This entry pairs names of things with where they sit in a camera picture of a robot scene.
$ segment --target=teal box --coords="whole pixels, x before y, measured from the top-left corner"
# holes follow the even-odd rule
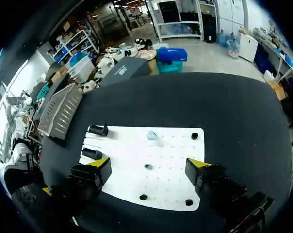
[[[160,74],[182,73],[183,62],[160,62],[157,61],[157,69]]]

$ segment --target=black table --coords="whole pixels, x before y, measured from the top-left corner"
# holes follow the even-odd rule
[[[105,122],[201,127],[207,163],[222,164],[233,180],[248,187],[250,195],[261,191],[275,199],[267,222],[287,199],[288,125],[276,95],[263,82],[228,74],[182,73],[140,77],[84,94],[65,140],[47,138],[43,143],[40,166],[48,186],[63,182],[78,163],[87,127]],[[96,232],[219,232],[224,224],[203,201],[194,212],[178,212],[105,193],[77,221]]]

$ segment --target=blue box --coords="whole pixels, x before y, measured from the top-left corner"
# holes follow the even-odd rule
[[[187,53],[185,49],[159,48],[157,59],[160,62],[186,62]]]

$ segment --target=white cabinet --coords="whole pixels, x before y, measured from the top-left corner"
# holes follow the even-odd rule
[[[258,48],[258,42],[249,35],[239,34],[239,56],[253,62]]]
[[[218,0],[219,17],[229,21],[233,21],[232,0]]]
[[[235,36],[238,36],[239,34],[239,29],[242,27],[242,25],[238,24],[238,23],[232,23],[233,24],[233,30],[232,32],[234,32]]]
[[[233,31],[233,22],[220,19],[220,31],[223,30],[224,34],[230,35]]]
[[[244,8],[242,0],[216,0],[217,11],[219,12],[219,30],[238,35],[240,26],[244,25]]]
[[[232,1],[232,15],[233,22],[244,25],[244,8],[242,0],[231,0]]]

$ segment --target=white pegboard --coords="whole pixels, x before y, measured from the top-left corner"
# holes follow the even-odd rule
[[[186,158],[204,161],[201,128],[144,128],[108,126],[107,137],[86,133],[84,146],[110,157],[112,174],[102,191],[114,197],[158,209],[194,211],[199,197],[185,175]],[[159,140],[147,139],[152,130]],[[192,133],[198,139],[192,140]],[[81,158],[81,163],[89,159]],[[148,170],[145,164],[151,164]],[[145,194],[147,200],[140,200]],[[185,201],[191,199],[193,205]]]

